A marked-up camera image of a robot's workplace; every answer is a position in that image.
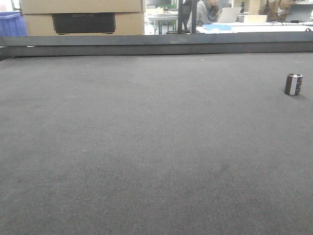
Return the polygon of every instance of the blue plastic container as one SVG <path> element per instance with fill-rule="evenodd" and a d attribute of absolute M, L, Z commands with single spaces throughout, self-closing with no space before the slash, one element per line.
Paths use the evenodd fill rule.
<path fill-rule="evenodd" d="M 0 37 L 27 36 L 24 18 L 19 12 L 0 12 Z"/>
<path fill-rule="evenodd" d="M 226 25 L 226 24 L 204 24 L 202 26 L 207 30 L 212 30 L 215 28 L 217 28 L 219 30 L 231 30 L 231 26 Z"/>

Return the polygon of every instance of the cardboard box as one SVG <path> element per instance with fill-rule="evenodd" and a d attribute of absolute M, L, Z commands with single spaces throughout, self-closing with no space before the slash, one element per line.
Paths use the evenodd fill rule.
<path fill-rule="evenodd" d="M 244 23 L 265 23 L 267 15 L 245 15 Z"/>
<path fill-rule="evenodd" d="M 59 36 L 54 30 L 52 15 L 24 15 L 29 36 Z M 65 34 L 68 36 L 105 36 L 105 35 L 143 35 L 144 14 L 142 13 L 115 13 L 116 30 L 113 34 L 79 33 Z"/>
<path fill-rule="evenodd" d="M 145 0 L 21 0 L 23 14 L 144 12 Z"/>

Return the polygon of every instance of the blue bin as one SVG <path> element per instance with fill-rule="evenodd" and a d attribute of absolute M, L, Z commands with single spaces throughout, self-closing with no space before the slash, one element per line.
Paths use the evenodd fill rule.
<path fill-rule="evenodd" d="M 0 37 L 27 36 L 24 18 L 19 12 L 0 12 Z"/>

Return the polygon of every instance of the cylindrical can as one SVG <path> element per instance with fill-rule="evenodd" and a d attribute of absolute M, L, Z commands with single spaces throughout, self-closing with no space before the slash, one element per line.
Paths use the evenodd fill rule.
<path fill-rule="evenodd" d="M 299 95 L 303 76 L 301 74 L 290 73 L 287 76 L 285 94 Z"/>

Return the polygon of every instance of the table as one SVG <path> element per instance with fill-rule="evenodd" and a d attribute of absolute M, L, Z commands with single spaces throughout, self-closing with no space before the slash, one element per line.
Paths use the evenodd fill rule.
<path fill-rule="evenodd" d="M 204 27 L 197 27 L 200 33 L 246 33 L 246 32 L 303 32 L 313 31 L 313 23 L 213 23 L 217 28 L 207 30 Z M 219 30 L 218 25 L 229 25 L 231 30 Z"/>
<path fill-rule="evenodd" d="M 176 21 L 178 19 L 178 14 L 158 14 L 158 15 L 148 15 L 148 20 L 154 21 L 158 26 L 158 33 L 162 34 L 162 21 L 167 21 L 167 31 L 169 31 L 169 21 Z"/>

